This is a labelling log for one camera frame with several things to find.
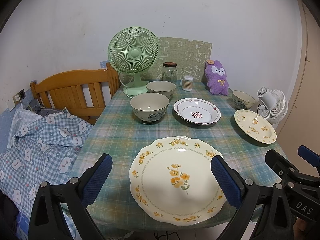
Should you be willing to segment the cotton swab container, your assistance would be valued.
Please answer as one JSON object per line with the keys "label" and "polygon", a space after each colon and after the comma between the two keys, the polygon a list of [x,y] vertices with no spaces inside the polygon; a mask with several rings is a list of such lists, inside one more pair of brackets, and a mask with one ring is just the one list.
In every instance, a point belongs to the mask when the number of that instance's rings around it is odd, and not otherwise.
{"label": "cotton swab container", "polygon": [[193,89],[194,78],[190,75],[185,75],[182,79],[182,89],[184,91],[190,92]]}

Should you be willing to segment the small blue-pattern bowl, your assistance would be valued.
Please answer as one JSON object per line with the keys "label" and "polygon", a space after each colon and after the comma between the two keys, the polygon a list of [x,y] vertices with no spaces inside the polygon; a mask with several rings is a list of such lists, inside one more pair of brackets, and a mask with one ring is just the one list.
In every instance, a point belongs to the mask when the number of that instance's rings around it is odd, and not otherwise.
{"label": "small blue-pattern bowl", "polygon": [[232,99],[236,109],[250,109],[255,104],[255,99],[249,94],[234,90],[232,92]]}

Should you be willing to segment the large grey bowl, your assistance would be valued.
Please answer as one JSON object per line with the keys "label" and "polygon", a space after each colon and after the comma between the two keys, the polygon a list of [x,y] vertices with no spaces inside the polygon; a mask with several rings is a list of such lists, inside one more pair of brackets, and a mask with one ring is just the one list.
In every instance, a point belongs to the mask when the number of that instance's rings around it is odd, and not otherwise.
{"label": "large grey bowl", "polygon": [[161,120],[167,112],[170,100],[163,94],[143,93],[130,100],[135,116],[144,124],[153,124]]}
{"label": "large grey bowl", "polygon": [[165,95],[169,100],[172,98],[176,85],[169,81],[152,81],[146,84],[149,93]]}

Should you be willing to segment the wooden bed headboard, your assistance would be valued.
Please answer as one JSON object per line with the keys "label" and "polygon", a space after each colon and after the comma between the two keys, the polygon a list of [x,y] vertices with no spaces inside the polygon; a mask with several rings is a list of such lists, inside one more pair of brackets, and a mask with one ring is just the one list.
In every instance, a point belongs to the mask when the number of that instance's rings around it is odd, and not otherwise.
{"label": "wooden bed headboard", "polygon": [[80,69],[52,75],[40,83],[30,83],[32,95],[47,108],[62,110],[95,124],[106,107],[103,83],[108,83],[110,96],[120,87],[119,75],[110,63],[106,68]]}

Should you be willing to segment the small yellow floral plate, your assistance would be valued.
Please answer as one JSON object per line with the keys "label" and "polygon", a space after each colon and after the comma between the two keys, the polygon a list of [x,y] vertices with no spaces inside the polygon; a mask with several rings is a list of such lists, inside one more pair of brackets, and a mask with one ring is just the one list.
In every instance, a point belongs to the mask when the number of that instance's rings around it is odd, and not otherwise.
{"label": "small yellow floral plate", "polygon": [[277,134],[274,127],[258,113],[240,109],[234,113],[234,119],[241,130],[254,140],[263,144],[276,142]]}

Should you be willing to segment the green desk fan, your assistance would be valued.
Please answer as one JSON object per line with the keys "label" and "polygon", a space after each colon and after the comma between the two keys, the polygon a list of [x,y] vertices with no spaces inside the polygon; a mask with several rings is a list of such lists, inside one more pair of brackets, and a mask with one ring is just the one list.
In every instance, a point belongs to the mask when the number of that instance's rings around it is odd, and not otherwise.
{"label": "green desk fan", "polygon": [[118,32],[108,45],[108,61],[119,74],[130,75],[132,80],[123,85],[129,98],[146,93],[147,81],[141,74],[156,63],[159,54],[157,36],[142,27],[129,27]]}

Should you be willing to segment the white red-pattern deep plate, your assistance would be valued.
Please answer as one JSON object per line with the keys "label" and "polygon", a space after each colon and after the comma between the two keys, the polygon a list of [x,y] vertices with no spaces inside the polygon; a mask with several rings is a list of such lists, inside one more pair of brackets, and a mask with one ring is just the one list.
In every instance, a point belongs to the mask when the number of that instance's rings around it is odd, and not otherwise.
{"label": "white red-pattern deep plate", "polygon": [[217,106],[197,98],[176,101],[174,112],[183,120],[196,125],[213,125],[221,119],[221,112]]}

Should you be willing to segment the plaid green tablecloth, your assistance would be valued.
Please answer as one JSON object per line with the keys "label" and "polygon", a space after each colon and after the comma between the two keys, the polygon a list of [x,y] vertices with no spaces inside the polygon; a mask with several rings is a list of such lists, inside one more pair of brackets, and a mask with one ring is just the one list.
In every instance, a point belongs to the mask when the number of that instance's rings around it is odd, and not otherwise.
{"label": "plaid green tablecloth", "polygon": [[111,155],[113,167],[96,201],[88,211],[97,224],[130,231],[176,231],[177,226],[161,223],[148,216],[130,193],[129,169],[144,147],[159,138],[184,135],[200,139],[218,150],[228,165],[242,177],[255,183],[271,186],[279,177],[265,164],[265,154],[274,149],[281,152],[278,143],[262,144],[245,135],[234,120],[230,96],[212,95],[205,85],[194,83],[191,92],[178,88],[172,102],[182,98],[199,98],[216,105],[222,116],[212,126],[194,125],[175,115],[173,107],[161,121],[145,125],[134,115],[129,98],[117,91],[93,126],[71,171],[78,177],[91,167],[103,153]]}

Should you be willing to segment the purple plush bunny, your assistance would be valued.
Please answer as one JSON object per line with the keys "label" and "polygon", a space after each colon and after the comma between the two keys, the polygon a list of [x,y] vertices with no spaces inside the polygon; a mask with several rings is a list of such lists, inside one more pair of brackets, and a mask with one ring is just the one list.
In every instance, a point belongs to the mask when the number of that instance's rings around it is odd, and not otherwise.
{"label": "purple plush bunny", "polygon": [[218,60],[207,60],[205,62],[204,75],[207,78],[207,87],[213,95],[228,95],[229,84],[227,73]]}

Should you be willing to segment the large yellow floral plate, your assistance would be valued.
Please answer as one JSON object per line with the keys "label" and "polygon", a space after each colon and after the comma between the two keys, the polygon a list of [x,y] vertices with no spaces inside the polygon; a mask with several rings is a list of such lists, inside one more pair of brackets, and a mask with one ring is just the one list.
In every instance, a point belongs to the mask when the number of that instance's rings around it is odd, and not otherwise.
{"label": "large yellow floral plate", "polygon": [[157,139],[142,148],[129,169],[130,191],[151,218],[190,226],[217,215],[226,202],[211,171],[220,152],[200,139]]}

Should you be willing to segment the wall power outlet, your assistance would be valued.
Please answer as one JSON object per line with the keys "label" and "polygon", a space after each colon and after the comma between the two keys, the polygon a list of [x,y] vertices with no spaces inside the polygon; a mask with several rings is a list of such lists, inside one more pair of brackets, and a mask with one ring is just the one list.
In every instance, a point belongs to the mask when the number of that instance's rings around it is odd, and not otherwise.
{"label": "wall power outlet", "polygon": [[13,100],[15,102],[20,102],[21,100],[23,100],[26,97],[25,95],[25,91],[22,89],[20,90],[15,96],[13,96]]}

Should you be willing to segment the green cartoon puzzle mat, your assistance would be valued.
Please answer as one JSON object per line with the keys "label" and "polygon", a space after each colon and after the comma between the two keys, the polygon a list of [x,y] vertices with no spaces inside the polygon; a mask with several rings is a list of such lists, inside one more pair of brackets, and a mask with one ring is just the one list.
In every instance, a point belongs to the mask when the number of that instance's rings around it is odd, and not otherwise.
{"label": "green cartoon puzzle mat", "polygon": [[190,75],[194,81],[201,82],[204,77],[204,63],[210,59],[212,44],[209,42],[184,38],[160,37],[159,54],[151,69],[142,74],[143,80],[160,80],[163,63],[177,64],[177,79]]}

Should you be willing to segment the blue checked bear blanket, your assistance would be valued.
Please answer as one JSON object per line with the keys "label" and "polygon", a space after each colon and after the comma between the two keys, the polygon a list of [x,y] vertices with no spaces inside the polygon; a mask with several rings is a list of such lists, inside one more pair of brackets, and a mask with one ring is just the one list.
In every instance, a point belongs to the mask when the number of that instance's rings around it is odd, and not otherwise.
{"label": "blue checked bear blanket", "polygon": [[1,152],[1,191],[18,209],[18,239],[28,238],[40,183],[64,184],[93,126],[70,113],[41,116],[19,108]]}

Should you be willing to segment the white small fan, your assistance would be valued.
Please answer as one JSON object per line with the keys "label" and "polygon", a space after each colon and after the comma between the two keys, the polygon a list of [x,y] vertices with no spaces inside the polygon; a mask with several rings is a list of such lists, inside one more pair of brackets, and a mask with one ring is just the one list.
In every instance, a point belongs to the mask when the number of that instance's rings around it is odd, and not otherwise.
{"label": "white small fan", "polygon": [[261,87],[257,91],[257,97],[260,102],[257,113],[270,124],[275,125],[284,119],[289,105],[281,90]]}

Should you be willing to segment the glass jar red lid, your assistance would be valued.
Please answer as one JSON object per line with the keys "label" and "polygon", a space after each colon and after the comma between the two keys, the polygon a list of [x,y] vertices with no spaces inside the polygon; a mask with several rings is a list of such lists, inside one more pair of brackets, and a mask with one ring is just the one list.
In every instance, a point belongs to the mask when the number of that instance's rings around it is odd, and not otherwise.
{"label": "glass jar red lid", "polygon": [[177,82],[177,63],[163,62],[162,81],[168,81],[176,84]]}

